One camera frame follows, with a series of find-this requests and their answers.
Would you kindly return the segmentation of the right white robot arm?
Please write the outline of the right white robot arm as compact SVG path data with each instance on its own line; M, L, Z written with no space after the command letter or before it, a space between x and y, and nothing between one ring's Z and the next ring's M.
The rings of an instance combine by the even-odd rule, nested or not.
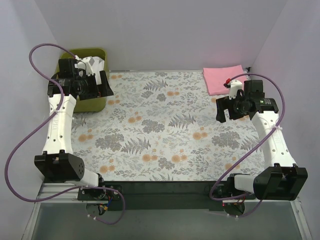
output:
M297 166L288 150L278 125L282 117L276 101L265 97L262 80L228 79L224 86L229 94L216 101L216 120L226 122L225 110L230 120L248 116L258 133L264 157L264 170L258 175L233 173L227 178L227 195L232 199L248 193L259 200L295 200L308 173L306 168Z

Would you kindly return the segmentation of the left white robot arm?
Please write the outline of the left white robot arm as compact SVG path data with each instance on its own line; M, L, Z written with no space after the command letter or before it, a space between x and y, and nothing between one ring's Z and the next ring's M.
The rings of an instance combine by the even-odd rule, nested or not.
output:
M71 183L90 186L89 194L95 200L106 196L102 177L85 167L84 161L74 155L71 132L73 113L78 101L100 99L114 93L104 70L105 61L98 56L63 58L58 61L59 71L48 84L50 113L48 131L41 155L34 164L46 180L52 183Z

